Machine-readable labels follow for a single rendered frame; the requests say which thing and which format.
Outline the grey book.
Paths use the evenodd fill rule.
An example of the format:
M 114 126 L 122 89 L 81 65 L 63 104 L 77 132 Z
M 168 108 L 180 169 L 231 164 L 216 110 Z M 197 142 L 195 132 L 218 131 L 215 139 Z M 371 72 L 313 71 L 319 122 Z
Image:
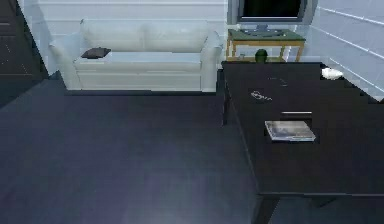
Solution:
M 273 141 L 309 142 L 316 139 L 304 121 L 265 121 L 264 124 Z

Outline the white crumpled cloth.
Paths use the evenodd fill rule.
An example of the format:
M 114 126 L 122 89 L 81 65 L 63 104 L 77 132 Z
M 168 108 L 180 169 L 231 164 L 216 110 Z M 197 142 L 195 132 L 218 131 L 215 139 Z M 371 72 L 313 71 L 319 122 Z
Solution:
M 324 68 L 321 70 L 322 76 L 328 80 L 336 80 L 343 76 L 343 73 L 339 70 L 332 68 Z

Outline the wooden green-topped television stand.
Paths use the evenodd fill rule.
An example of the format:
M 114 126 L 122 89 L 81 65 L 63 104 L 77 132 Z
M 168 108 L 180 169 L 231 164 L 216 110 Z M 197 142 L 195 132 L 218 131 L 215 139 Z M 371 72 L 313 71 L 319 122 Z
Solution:
M 306 39 L 299 34 L 289 30 L 272 30 L 267 35 L 262 35 L 256 32 L 251 35 L 249 32 L 242 32 L 240 30 L 229 29 L 226 43 L 225 59 L 227 61 L 237 61 L 239 57 L 236 55 L 238 46 L 251 46 L 251 47 L 279 47 L 280 54 L 278 57 L 271 57 L 273 62 L 285 62 L 284 51 L 287 46 L 297 47 L 296 62 L 300 61 L 301 55 L 304 50 Z

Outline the black television set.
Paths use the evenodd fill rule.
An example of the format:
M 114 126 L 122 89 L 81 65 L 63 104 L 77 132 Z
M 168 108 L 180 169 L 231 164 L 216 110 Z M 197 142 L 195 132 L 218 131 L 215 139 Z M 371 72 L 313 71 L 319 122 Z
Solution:
M 239 22 L 301 22 L 308 0 L 239 0 Z

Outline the dark wooden door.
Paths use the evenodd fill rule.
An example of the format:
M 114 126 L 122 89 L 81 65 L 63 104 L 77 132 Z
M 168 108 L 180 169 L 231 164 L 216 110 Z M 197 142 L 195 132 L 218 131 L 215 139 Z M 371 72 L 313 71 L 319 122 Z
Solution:
M 47 78 L 18 0 L 0 0 L 0 108 Z

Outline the black laptop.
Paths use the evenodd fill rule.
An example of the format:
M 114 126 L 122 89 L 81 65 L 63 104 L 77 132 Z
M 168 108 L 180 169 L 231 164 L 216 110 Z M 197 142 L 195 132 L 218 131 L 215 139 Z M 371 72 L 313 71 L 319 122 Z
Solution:
M 309 127 L 312 126 L 312 113 L 305 111 L 284 111 L 281 113 L 283 121 L 304 121 Z

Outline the green round object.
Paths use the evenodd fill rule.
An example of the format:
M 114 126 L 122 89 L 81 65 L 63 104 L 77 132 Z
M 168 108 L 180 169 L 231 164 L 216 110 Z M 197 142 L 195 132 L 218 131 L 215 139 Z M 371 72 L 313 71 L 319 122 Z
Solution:
M 265 49 L 259 49 L 255 53 L 255 61 L 257 63 L 265 63 L 267 61 L 268 53 Z

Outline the black table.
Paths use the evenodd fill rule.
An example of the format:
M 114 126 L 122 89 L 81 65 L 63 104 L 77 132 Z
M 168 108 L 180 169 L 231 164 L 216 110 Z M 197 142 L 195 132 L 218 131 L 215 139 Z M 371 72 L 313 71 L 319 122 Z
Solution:
M 307 199 L 316 224 L 384 224 L 384 99 L 317 62 L 222 65 L 225 107 L 240 126 L 256 185 L 252 224 L 281 202 Z M 265 121 L 312 113 L 309 142 L 273 141 Z

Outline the dark brown cushion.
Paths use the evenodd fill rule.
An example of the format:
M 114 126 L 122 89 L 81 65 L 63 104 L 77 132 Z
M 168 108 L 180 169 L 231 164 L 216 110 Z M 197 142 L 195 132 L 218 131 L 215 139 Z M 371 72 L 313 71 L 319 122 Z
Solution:
M 110 52 L 109 48 L 91 48 L 82 54 L 82 58 L 99 59 L 105 57 Z

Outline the white sofa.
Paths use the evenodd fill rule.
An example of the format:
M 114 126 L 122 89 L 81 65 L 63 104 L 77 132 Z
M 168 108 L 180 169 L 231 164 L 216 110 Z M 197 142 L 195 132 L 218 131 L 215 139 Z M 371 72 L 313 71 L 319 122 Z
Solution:
M 223 42 L 204 20 L 91 20 L 49 44 L 68 90 L 216 90 Z M 86 59 L 91 48 L 109 48 Z

